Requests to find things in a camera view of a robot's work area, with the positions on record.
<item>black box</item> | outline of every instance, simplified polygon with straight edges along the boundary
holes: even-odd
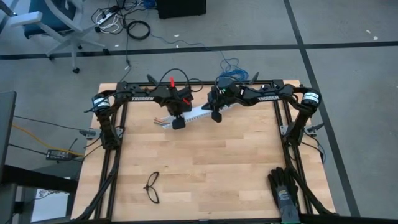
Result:
[[[156,5],[161,19],[206,13],[206,0],[156,0]]]

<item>wooden table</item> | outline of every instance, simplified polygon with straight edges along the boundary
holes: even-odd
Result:
[[[299,85],[298,80],[284,82]],[[99,90],[115,88],[116,84],[106,83]],[[204,104],[209,90],[205,86],[194,93],[193,106]],[[298,111],[291,109],[291,113],[295,118]],[[128,104],[113,221],[280,217],[266,179],[271,169],[285,167],[272,102],[238,105],[223,113],[222,123],[202,118],[180,130],[164,130],[153,123],[155,117],[167,115],[153,102]],[[92,127],[99,128],[96,118]],[[316,146],[306,136],[303,142]],[[319,152],[301,145],[300,153],[308,186],[334,211]],[[72,218],[94,197],[103,157],[104,150],[98,149],[85,159]],[[153,204],[143,189],[155,171],[160,172],[154,185],[160,204]],[[108,196],[104,196],[103,216]]]

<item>chair wheel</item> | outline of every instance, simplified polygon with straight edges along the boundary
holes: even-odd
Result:
[[[109,52],[108,49],[103,49],[102,51],[104,52],[105,55],[111,55],[111,52]]]

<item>power strip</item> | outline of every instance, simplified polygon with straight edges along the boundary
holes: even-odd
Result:
[[[106,22],[110,17],[112,17],[114,14],[115,14],[115,12],[109,12],[109,13],[107,13],[107,15],[106,15],[105,18],[102,18],[102,19],[100,19],[100,20],[97,22],[97,25],[100,26],[101,24],[103,24],[104,22]]]
[[[237,103],[234,103],[234,104],[229,105],[229,106],[224,106],[224,107],[220,108],[220,112],[226,111],[226,110],[232,108],[235,105],[237,105]],[[192,108],[191,112],[182,113],[182,116],[184,117],[185,123],[189,123],[189,122],[194,121],[194,120],[199,119],[199,118],[204,118],[204,117],[207,117],[207,116],[211,116],[211,111],[210,110],[203,110],[201,108],[202,106],[203,105],[196,106],[196,107]],[[169,123],[169,124],[163,125],[162,127],[164,129],[173,128],[172,122],[173,122],[174,119],[175,119],[174,116],[167,116],[165,118],[162,118],[161,119],[162,121],[165,121],[165,122]]]

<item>black glove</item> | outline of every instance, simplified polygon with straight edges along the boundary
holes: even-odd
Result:
[[[297,192],[299,188],[289,175],[288,170],[277,167],[271,170],[268,180],[271,185],[272,196],[274,196],[274,201],[282,217],[282,223],[300,223],[297,210]]]

